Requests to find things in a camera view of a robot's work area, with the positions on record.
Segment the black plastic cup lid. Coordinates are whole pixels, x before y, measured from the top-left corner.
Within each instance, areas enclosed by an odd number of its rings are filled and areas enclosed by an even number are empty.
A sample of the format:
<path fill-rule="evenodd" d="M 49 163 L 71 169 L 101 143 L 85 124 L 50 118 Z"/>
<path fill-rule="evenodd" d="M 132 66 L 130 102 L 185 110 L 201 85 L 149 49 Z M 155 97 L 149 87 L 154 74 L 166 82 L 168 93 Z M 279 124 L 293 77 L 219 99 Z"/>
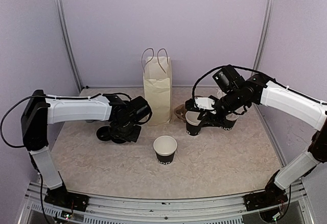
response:
<path fill-rule="evenodd" d="M 111 133 L 109 126 L 100 127 L 97 132 L 96 136 L 101 141 L 110 141 L 111 140 Z"/>

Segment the black paper coffee cup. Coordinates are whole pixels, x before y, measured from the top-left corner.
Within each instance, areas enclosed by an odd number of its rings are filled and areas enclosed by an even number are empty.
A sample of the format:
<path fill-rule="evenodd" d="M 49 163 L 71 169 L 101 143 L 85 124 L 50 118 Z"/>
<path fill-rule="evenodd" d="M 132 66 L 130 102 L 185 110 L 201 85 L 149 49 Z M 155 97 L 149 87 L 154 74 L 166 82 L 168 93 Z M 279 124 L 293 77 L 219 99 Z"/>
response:
<path fill-rule="evenodd" d="M 160 136 L 153 142 L 153 149 L 159 163 L 168 165 L 173 162 L 177 150 L 177 141 L 171 136 Z"/>

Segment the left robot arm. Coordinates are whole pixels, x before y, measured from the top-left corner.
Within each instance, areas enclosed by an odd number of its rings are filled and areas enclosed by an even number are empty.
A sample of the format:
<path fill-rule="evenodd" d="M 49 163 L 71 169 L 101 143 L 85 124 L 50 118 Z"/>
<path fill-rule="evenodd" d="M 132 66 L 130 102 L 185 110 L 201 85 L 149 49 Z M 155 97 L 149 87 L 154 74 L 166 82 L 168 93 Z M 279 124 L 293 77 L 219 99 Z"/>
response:
<path fill-rule="evenodd" d="M 141 126 L 152 116 L 151 108 L 143 97 L 129 97 L 124 101 L 118 93 L 64 97 L 49 96 L 42 90 L 35 90 L 26 100 L 28 104 L 21 116 L 23 147 L 29 152 L 43 182 L 52 190 L 52 199 L 61 206 L 68 205 L 72 196 L 65 190 L 53 163 L 48 147 L 48 125 L 80 120 L 107 121 L 109 125 L 97 130 L 97 138 L 125 143 L 136 142 Z"/>

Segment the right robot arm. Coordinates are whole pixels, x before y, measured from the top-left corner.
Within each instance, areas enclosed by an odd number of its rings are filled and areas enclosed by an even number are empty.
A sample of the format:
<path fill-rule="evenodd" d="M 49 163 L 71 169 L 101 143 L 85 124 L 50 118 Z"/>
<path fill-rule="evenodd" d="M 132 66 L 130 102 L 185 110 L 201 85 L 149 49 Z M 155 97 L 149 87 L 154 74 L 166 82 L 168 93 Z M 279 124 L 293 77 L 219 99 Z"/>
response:
<path fill-rule="evenodd" d="M 281 191 L 309 174 L 320 163 L 326 162 L 326 102 L 282 85 L 261 71 L 254 71 L 254 75 L 245 80 L 238 73 L 240 69 L 242 67 L 228 64 L 205 73 L 196 84 L 212 74 L 225 95 L 222 98 L 196 97 L 197 86 L 194 85 L 192 97 L 185 106 L 188 110 L 200 113 L 198 120 L 201 126 L 213 122 L 224 125 L 228 115 L 238 115 L 239 108 L 243 108 L 243 113 L 246 113 L 247 108 L 257 104 L 285 112 L 315 129 L 308 149 L 276 172 L 267 183 L 261 200 L 271 206 L 280 199 Z"/>

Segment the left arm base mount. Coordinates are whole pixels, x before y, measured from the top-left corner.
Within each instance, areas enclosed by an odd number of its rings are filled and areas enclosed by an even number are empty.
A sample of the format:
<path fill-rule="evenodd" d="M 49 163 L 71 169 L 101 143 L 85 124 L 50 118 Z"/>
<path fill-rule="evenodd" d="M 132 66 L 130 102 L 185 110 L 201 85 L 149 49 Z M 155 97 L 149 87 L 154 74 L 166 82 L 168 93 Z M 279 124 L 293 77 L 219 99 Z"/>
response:
<path fill-rule="evenodd" d="M 57 207 L 85 212 L 88 206 L 89 196 L 72 192 L 54 193 L 49 191 L 45 195 L 44 201 Z"/>

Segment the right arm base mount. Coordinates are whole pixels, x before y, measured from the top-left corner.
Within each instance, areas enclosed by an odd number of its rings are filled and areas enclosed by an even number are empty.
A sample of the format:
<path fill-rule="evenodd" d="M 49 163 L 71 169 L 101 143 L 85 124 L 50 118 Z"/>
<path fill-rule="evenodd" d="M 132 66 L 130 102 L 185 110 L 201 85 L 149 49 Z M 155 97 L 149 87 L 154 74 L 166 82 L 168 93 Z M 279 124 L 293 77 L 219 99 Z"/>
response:
<path fill-rule="evenodd" d="M 285 193 L 275 195 L 268 194 L 265 191 L 250 193 L 243 196 L 244 204 L 247 211 L 268 208 L 287 202 L 288 197 Z"/>

